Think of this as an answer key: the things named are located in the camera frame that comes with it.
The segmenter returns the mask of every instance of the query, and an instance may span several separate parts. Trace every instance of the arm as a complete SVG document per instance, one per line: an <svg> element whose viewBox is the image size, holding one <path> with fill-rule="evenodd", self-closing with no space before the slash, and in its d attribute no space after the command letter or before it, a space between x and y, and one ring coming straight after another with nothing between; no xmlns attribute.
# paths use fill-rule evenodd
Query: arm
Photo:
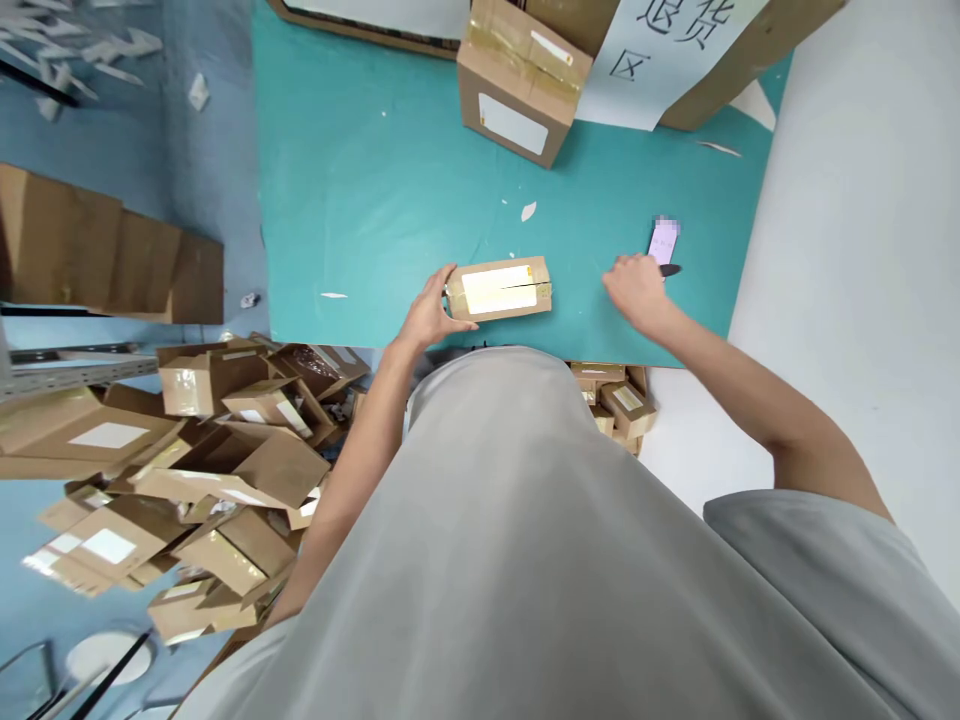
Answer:
<svg viewBox="0 0 960 720"><path fill-rule="evenodd" d="M845 500L893 522L856 448L816 405L687 317L666 295L656 260L619 258L603 276L613 303L670 351L774 463L774 487Z"/></svg>
<svg viewBox="0 0 960 720"><path fill-rule="evenodd" d="M447 265L427 281L400 334L384 351L363 415L347 436L304 536L300 557L265 628L303 609L397 454L419 357L451 333L477 329L475 323L454 320L443 309L443 287L455 267Z"/></svg>

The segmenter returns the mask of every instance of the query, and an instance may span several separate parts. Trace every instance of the hand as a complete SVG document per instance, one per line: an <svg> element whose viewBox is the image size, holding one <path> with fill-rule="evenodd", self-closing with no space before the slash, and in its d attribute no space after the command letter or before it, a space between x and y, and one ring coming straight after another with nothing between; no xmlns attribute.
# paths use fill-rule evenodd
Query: hand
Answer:
<svg viewBox="0 0 960 720"><path fill-rule="evenodd" d="M454 320L443 309L443 287L456 267L456 263L445 265L427 280L423 292L417 295L410 306L397 342L410 346L416 352L423 352L447 335L480 329L476 323Z"/></svg>
<svg viewBox="0 0 960 720"><path fill-rule="evenodd" d="M603 285L627 321L651 340L680 312L667 297L660 264L649 255L621 255Z"/></svg>

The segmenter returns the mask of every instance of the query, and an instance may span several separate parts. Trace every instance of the paper sign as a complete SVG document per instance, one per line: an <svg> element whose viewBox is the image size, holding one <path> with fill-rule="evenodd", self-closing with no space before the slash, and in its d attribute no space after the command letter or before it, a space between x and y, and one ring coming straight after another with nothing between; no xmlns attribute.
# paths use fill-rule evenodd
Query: paper sign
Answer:
<svg viewBox="0 0 960 720"><path fill-rule="evenodd" d="M653 130L706 77L767 0L622 0L577 119Z"/></svg>

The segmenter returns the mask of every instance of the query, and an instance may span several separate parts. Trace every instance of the right hand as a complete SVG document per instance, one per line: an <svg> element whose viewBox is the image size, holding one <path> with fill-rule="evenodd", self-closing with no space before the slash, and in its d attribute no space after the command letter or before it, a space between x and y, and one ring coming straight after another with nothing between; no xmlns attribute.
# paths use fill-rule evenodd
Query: right hand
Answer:
<svg viewBox="0 0 960 720"><path fill-rule="evenodd" d="M627 322L651 340L679 312L667 297L660 264L649 255L621 255L603 285Z"/></svg>

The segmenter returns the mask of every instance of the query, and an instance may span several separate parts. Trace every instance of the pile of cardboard boxes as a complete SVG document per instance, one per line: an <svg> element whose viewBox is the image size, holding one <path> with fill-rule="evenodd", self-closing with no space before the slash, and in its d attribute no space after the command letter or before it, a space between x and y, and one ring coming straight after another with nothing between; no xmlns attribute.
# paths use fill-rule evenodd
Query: pile of cardboard boxes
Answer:
<svg viewBox="0 0 960 720"><path fill-rule="evenodd" d="M647 393L647 369L639 365L570 363L590 406L597 429L639 455L643 437L657 419L657 409Z"/></svg>
<svg viewBox="0 0 960 720"><path fill-rule="evenodd" d="M0 474L70 479L23 564L93 597L178 563L149 613L169 644L256 625L297 557L369 372L347 348L236 339L158 350L124 385L0 405Z"/></svg>
<svg viewBox="0 0 960 720"><path fill-rule="evenodd" d="M116 198L0 164L0 300L223 323L223 246Z"/></svg>

